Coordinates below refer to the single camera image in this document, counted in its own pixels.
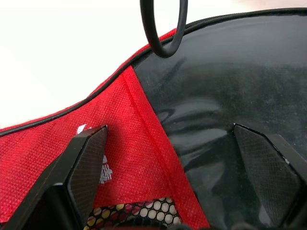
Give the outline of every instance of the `black o-ring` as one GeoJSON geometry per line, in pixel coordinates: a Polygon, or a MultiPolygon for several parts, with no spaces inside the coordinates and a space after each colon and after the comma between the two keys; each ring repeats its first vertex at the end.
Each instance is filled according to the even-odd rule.
{"type": "Polygon", "coordinates": [[[179,18],[176,34],[168,48],[161,45],[154,22],[154,0],[140,0],[141,14],[147,40],[153,52],[162,58],[174,55],[181,43],[188,14],[188,0],[180,0],[179,18]]]}

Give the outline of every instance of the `black plastic piece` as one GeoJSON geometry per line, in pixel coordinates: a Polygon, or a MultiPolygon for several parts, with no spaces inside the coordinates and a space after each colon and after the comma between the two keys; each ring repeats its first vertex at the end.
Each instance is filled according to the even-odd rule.
{"type": "MultiPolygon", "coordinates": [[[[306,195],[302,176],[293,170],[292,161],[285,158],[298,154],[292,148],[277,149],[267,136],[241,125],[234,126],[234,134],[253,188],[273,225],[280,226],[297,201],[305,198],[302,195],[306,195]]],[[[279,146],[286,144],[283,138],[274,141],[279,146]]]]}
{"type": "Polygon", "coordinates": [[[173,38],[173,41],[168,47],[162,46],[157,34],[157,29],[155,27],[154,21],[153,1],[154,0],[140,0],[144,30],[148,43],[152,48],[153,52],[156,53],[159,57],[169,58],[170,56],[173,56],[178,50],[185,31],[188,14],[188,0],[180,0],[179,18],[176,34],[173,38]]]}
{"type": "Polygon", "coordinates": [[[76,135],[40,175],[6,230],[83,229],[99,185],[107,127],[76,135]]]}

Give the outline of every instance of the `polka dot fabric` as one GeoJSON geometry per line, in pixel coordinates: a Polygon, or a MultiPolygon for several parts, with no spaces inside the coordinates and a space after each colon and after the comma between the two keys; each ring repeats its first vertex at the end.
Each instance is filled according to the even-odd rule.
{"type": "Polygon", "coordinates": [[[109,129],[105,155],[112,180],[99,185],[94,207],[171,197],[184,223],[196,229],[209,226],[132,67],[75,111],[0,138],[0,222],[8,221],[42,171],[84,124],[84,129],[109,129]]]}
{"type": "Polygon", "coordinates": [[[93,209],[84,230],[129,225],[169,227],[181,223],[181,217],[171,198],[160,198],[132,204],[120,204],[93,209]]]}

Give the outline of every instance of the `black edge binding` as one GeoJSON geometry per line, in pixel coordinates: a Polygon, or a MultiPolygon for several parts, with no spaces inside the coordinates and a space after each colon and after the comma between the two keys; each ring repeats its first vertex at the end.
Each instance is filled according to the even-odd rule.
{"type": "MultiPolygon", "coordinates": [[[[299,14],[299,13],[306,13],[307,8],[286,8],[286,9],[274,9],[274,10],[264,10],[264,11],[253,11],[253,12],[247,12],[247,13],[237,13],[237,14],[230,14],[230,15],[225,15],[225,16],[219,16],[219,17],[213,17],[211,19],[207,19],[204,21],[200,21],[197,24],[191,23],[192,26],[189,26],[189,24],[186,26],[187,29],[184,31],[184,35],[187,35],[195,30],[199,30],[203,27],[206,27],[208,25],[213,25],[216,23],[221,23],[221,22],[225,22],[225,21],[229,21],[229,20],[233,20],[233,19],[239,19],[239,18],[246,18],[246,17],[254,17],[254,16],[263,16],[263,15],[271,15],[271,16],[275,16],[275,15],[279,15],[279,14],[299,14]]],[[[162,41],[162,44],[166,44],[170,41],[172,41],[173,37],[169,37],[165,40],[162,41]]],[[[126,69],[128,68],[131,64],[133,64],[135,61],[137,61],[139,58],[141,58],[144,55],[147,55],[149,52],[151,52],[152,49],[151,48],[147,48],[146,50],[140,52],[139,54],[133,56],[129,61],[127,61],[121,68],[119,68],[113,75],[112,77],[105,82],[105,84],[103,86],[101,86],[96,92],[94,92],[93,94],[91,94],[89,97],[85,98],[83,101],[80,101],[79,103],[77,103],[76,105],[74,105],[73,107],[58,113],[56,115],[44,118],[42,120],[39,121],[35,121],[32,122],[30,124],[26,124],[23,126],[19,126],[19,127],[15,127],[9,130],[5,130],[0,132],[0,137],[12,134],[12,133],[16,133],[22,130],[26,130],[28,128],[33,128],[35,126],[39,126],[42,125],[44,123],[53,121],[57,118],[60,118],[66,114],[69,114],[70,112],[80,108],[81,106],[87,104],[88,102],[90,102],[92,99],[94,99],[95,97],[97,97],[100,93],[102,93],[109,85],[111,85],[116,79],[117,77],[126,69]]]]}

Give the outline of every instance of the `red textured fabric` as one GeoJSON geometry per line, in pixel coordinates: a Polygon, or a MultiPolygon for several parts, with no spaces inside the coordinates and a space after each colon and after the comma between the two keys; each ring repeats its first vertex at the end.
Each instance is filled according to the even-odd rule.
{"type": "Polygon", "coordinates": [[[171,197],[183,222],[194,228],[209,226],[132,67],[81,108],[0,138],[0,222],[10,218],[84,124],[85,129],[104,124],[109,128],[105,155],[112,180],[99,186],[95,207],[171,197]]]}

